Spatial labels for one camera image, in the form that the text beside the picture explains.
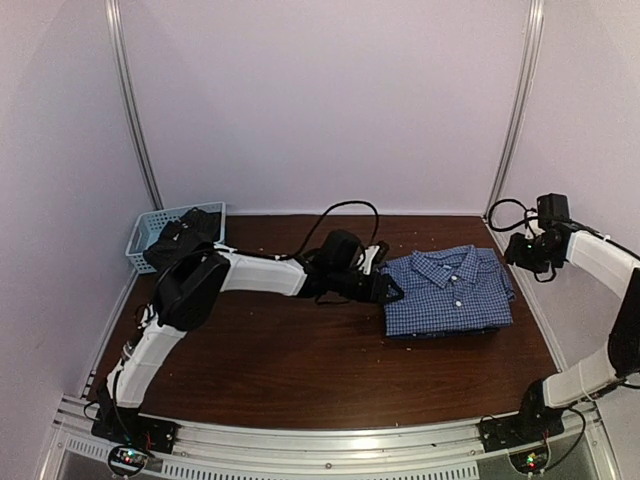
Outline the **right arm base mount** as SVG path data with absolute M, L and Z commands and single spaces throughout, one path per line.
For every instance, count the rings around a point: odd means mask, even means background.
M 546 405 L 543 381 L 529 385 L 515 414 L 503 417 L 483 416 L 477 427 L 486 453 L 514 450 L 511 465 L 518 473 L 533 476 L 542 474 L 552 464 L 549 440 L 562 434 L 562 409 Z

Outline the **blue small-check shirt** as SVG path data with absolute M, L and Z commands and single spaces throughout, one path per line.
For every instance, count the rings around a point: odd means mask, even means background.
M 515 290 L 494 250 L 414 251 L 381 269 L 404 297 L 384 306 L 390 338 L 489 333 L 513 324 Z

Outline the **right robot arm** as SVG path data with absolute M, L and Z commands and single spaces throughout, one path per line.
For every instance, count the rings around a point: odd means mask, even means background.
M 549 193 L 526 211 L 505 251 L 508 264 L 557 287 L 543 298 L 572 366 L 534 381 L 512 430 L 535 440 L 563 411 L 595 400 L 639 371 L 639 257 L 572 219 L 565 195 Z

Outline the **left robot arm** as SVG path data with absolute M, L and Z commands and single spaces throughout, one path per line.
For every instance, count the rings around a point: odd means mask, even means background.
M 204 244 L 179 255 L 160 271 L 134 336 L 97 389 L 106 429 L 123 444 L 143 436 L 136 414 L 151 381 L 177 343 L 209 319 L 220 294 L 249 291 L 318 300 L 335 293 L 347 301 L 387 305 L 404 297 L 380 270 L 388 249 L 383 241 L 364 246 L 356 235 L 334 230 L 320 247 L 289 255 Z

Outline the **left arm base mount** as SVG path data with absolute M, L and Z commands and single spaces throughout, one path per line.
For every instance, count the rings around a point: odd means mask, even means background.
M 130 479 L 141 473 L 155 453 L 173 452 L 178 425 L 141 415 L 139 410 L 116 405 L 107 381 L 100 383 L 96 399 L 83 412 L 92 421 L 91 434 L 114 443 L 106 464 L 117 477 Z

